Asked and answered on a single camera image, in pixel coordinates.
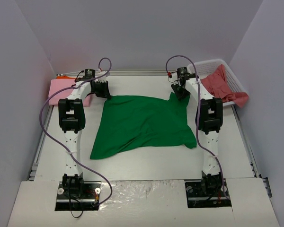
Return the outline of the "green t shirt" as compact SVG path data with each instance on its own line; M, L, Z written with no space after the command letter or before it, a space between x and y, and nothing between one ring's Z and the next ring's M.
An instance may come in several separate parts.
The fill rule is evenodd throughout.
M90 159L99 160L142 147L197 146L187 123L189 97L179 101L147 96L113 96L104 102Z

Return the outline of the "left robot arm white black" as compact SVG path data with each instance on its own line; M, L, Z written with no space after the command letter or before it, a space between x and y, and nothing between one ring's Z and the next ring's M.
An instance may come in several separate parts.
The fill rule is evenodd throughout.
M71 199L81 198L86 192L83 180L83 165L80 163L80 139L86 125L84 99L91 94L111 99L107 76L109 71L85 69L81 78L75 79L71 94L58 101L59 126L64 134L66 148L65 173L62 188Z

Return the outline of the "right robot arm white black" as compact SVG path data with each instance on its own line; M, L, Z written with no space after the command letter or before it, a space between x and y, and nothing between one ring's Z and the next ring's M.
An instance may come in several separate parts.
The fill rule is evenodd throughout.
M176 77L171 87L179 101L190 96L197 102L195 115L196 140L204 151L202 179L200 188L211 199L224 184L223 173L218 157L218 137L223 124L223 104L207 91L195 73L180 67L168 72L168 79Z

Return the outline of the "white plastic basket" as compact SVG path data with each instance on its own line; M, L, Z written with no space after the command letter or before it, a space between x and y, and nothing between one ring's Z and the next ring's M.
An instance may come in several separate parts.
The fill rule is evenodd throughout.
M190 92L191 97L196 101L198 99L212 99L214 96L211 95L206 88L203 86L201 79L206 78L208 75L212 74L219 65L224 65L227 74L227 84L232 90L232 92L246 92L233 71L227 65L227 63L221 59L200 61L194 65L189 64L187 69L189 73L196 72L201 78L196 82L197 79L192 78L186 81L185 89ZM235 105L233 101L223 102L223 106Z

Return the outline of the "red t shirt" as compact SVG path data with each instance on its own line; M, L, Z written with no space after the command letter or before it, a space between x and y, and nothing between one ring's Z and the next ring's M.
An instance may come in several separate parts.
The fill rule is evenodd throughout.
M233 101L242 108L249 99L246 92L232 92L227 84L227 74L224 65L219 65L217 69L206 78L201 79L206 90L216 98L221 98L224 103Z

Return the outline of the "folded orange t shirt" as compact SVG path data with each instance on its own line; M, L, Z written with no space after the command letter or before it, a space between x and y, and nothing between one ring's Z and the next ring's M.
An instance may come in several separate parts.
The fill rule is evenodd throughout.
M65 74L58 74L56 76L56 79L75 79L75 76L71 76L71 75L65 75Z

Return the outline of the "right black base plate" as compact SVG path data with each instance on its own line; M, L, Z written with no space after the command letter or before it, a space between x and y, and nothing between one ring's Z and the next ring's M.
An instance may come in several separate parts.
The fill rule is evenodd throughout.
M231 207L231 200L224 196L221 187L205 192L200 180L188 180L185 181L185 190L189 209Z

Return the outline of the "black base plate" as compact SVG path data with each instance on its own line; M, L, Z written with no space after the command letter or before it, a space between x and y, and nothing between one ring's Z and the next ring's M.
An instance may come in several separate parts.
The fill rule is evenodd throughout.
M84 183L78 191L59 182L56 195L55 211L97 211L99 209L100 184L96 182Z
M185 181L185 190L189 209L231 207L231 200L224 196L221 187L205 192L200 180L188 180Z

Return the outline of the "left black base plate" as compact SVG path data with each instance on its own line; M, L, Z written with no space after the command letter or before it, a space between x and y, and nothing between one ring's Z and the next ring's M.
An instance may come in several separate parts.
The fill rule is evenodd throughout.
M59 182L56 195L55 211L97 211L99 209L100 184L96 182L84 183L78 191Z

